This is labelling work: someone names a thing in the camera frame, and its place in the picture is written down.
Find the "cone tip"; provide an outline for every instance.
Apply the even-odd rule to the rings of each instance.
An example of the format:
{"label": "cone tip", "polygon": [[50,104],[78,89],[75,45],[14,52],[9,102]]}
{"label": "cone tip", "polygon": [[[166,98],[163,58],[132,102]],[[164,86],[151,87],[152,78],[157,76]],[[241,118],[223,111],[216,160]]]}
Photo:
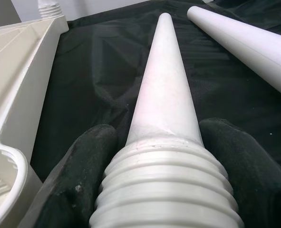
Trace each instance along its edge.
{"label": "cone tip", "polygon": [[162,13],[159,16],[159,19],[162,19],[162,18],[170,18],[170,19],[172,19],[171,15],[169,13]]}

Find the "plastic container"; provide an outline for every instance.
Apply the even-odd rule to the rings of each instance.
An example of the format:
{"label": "plastic container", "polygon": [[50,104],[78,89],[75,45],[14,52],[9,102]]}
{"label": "plastic container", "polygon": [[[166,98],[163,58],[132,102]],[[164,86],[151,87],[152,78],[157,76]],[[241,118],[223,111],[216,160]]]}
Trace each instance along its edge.
{"label": "plastic container", "polygon": [[0,227],[16,227],[42,183],[30,159],[64,17],[0,27]]}

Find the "white wall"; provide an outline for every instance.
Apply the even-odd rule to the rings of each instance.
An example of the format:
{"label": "white wall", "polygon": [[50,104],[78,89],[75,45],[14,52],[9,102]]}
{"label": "white wall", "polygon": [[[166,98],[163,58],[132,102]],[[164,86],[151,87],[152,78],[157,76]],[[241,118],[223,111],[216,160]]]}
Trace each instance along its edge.
{"label": "white wall", "polygon": [[[40,18],[36,0],[11,0],[22,22]],[[146,0],[58,0],[67,20],[113,10]]]}
{"label": "white wall", "polygon": [[20,18],[10,0],[0,0],[0,26],[19,23]]}

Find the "black cloth backdrop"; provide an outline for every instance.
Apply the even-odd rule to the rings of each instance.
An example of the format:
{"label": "black cloth backdrop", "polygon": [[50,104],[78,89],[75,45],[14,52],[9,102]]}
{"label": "black cloth backdrop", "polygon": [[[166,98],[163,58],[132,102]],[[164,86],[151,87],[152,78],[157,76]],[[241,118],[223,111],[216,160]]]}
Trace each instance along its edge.
{"label": "black cloth backdrop", "polygon": [[[186,17],[192,5],[281,34],[281,0],[207,5],[152,0],[69,22],[56,52],[31,165],[45,180],[87,129],[109,124],[116,133],[100,125],[80,136],[47,178],[21,228],[33,227],[29,218],[39,218],[37,228],[87,227],[103,170],[125,144],[162,12],[173,17],[203,142],[227,169],[246,227],[281,227],[281,94],[192,24]],[[253,137],[210,117],[227,119]],[[84,190],[74,192],[79,183]],[[63,215],[65,223],[59,219]]]}
{"label": "black cloth backdrop", "polygon": [[198,120],[227,119],[281,166],[281,94],[188,20],[193,5],[281,34],[281,0],[208,5],[152,0],[69,22],[59,40],[31,159],[42,180],[92,126],[114,126],[118,148],[124,146],[163,12],[173,18]]}

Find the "white plastic tube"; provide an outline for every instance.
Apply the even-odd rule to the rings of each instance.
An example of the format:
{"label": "white plastic tube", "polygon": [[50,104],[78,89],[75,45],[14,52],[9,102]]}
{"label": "white plastic tube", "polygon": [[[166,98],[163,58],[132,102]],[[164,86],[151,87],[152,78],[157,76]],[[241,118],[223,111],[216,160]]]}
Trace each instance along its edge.
{"label": "white plastic tube", "polygon": [[199,28],[281,92],[281,35],[196,6],[191,7],[187,15]]}
{"label": "white plastic tube", "polygon": [[56,0],[38,0],[38,10],[42,19],[63,16],[61,7]]}
{"label": "white plastic tube", "polygon": [[92,228],[240,228],[224,167],[203,147],[171,16],[159,17],[126,146]]}

